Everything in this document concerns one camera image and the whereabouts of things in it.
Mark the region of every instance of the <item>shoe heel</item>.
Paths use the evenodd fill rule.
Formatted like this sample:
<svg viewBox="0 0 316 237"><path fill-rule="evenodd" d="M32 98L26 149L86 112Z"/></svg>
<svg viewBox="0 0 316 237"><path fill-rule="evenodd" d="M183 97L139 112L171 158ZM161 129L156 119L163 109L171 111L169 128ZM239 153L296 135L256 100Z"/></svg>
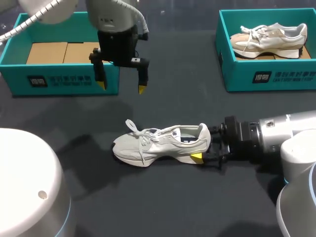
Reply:
<svg viewBox="0 0 316 237"><path fill-rule="evenodd" d="M183 157L175 157L181 163L186 164L203 164L203 160L201 158L192 157L190 155Z"/></svg>
<svg viewBox="0 0 316 237"><path fill-rule="evenodd" d="M300 53L299 49L287 49L287 50L281 50L275 52L277 56L280 56L282 58L299 58Z"/></svg>

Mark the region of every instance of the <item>shoe sole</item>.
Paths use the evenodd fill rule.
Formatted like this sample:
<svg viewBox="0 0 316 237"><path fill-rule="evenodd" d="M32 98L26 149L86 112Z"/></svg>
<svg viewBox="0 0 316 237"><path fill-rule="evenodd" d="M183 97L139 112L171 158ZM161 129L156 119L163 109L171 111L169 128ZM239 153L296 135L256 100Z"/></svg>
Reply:
<svg viewBox="0 0 316 237"><path fill-rule="evenodd" d="M147 159L144 162L142 160L130 160L130 159L124 159L122 157L117 156L115 153L114 155L121 161L133 165L133 166L139 166L139 167L148 167L150 166L157 158L153 159ZM176 160L178 160L181 163L186 163L186 164L203 164L203 161L201 159L195 159L192 158L190 155L189 156L183 156L183 157L174 157Z"/></svg>
<svg viewBox="0 0 316 237"><path fill-rule="evenodd" d="M275 55L282 57L282 58L298 59L302 54L303 48L301 48L301 49L287 49L287 50L270 48L270 49L263 50L260 52L242 52L241 50L237 50L237 49L233 49L233 50L234 50L235 54L237 54L237 56L240 56L243 58L248 58L248 59L254 59L254 58L256 58L264 53L272 53L272 54L275 54Z"/></svg>

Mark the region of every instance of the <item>logo on box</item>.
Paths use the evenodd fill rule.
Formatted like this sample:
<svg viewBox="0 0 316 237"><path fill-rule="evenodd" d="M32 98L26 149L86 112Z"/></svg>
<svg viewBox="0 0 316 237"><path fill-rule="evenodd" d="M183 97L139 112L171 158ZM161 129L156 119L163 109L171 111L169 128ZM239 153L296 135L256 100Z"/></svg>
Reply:
<svg viewBox="0 0 316 237"><path fill-rule="evenodd" d="M267 83L270 80L272 72L256 72L252 83Z"/></svg>
<svg viewBox="0 0 316 237"><path fill-rule="evenodd" d="M43 76L28 76L32 87L47 87L46 80Z"/></svg>

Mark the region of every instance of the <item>shoelace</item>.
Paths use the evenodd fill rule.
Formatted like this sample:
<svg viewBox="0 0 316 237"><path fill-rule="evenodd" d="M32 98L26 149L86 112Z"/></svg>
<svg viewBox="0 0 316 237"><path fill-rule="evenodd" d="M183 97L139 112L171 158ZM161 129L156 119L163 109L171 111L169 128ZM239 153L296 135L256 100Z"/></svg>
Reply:
<svg viewBox="0 0 316 237"><path fill-rule="evenodd" d="M144 129L142 131L138 131L136 125L133 123L131 120L126 120L126 125L127 127L134 132L134 135L138 137L138 146L139 146L139 154L140 157L142 158L142 162L145 162L145 159L143 157L143 149L142 146L149 144L151 142L158 142L159 139L157 138L157 135L161 130L157 129L155 133L150 132L151 129L156 129L156 128L151 128L151 129Z"/></svg>
<svg viewBox="0 0 316 237"><path fill-rule="evenodd" d="M243 49L243 52L242 52L242 53L245 52L246 48L248 47L248 45L249 45L249 43L250 43L250 41L251 41L252 39L259 39L259 38L262 37L262 36L267 36L267 35L269 35L269 33L266 33L266 30L267 30L266 27L267 27L267 26L265 26L265 25L257 26L257 27L255 27L255 28L253 28L253 29L248 29L248 28L246 28L246 27L244 27L244 26L241 26L241 27L240 27L240 28L241 28L241 31L242 31L243 33L249 34L249 38L248 38L248 41L247 41L247 45L246 45L246 47Z"/></svg>

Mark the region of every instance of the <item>robotic arm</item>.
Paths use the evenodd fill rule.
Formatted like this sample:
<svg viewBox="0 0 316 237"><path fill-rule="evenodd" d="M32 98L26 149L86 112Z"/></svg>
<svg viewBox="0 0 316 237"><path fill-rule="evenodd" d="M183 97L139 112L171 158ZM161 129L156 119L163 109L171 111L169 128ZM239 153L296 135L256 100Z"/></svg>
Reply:
<svg viewBox="0 0 316 237"><path fill-rule="evenodd" d="M287 185L278 196L276 216L284 237L316 236L316 111L238 122L226 117L210 127L213 144L200 155L204 162L248 154L279 153Z"/></svg>
<svg viewBox="0 0 316 237"><path fill-rule="evenodd" d="M75 11L78 0L0 0L0 12L17 4L31 16L13 30L0 36L0 42L19 34L34 22L57 24L67 20ZM142 13L132 4L135 0L86 0L91 24L98 30L100 48L91 53L96 81L102 81L107 88L107 78L102 61L112 62L118 67L138 70L138 91L141 94L148 82L149 60L136 56L138 40L148 40L148 27ZM136 19L142 25L138 34Z"/></svg>

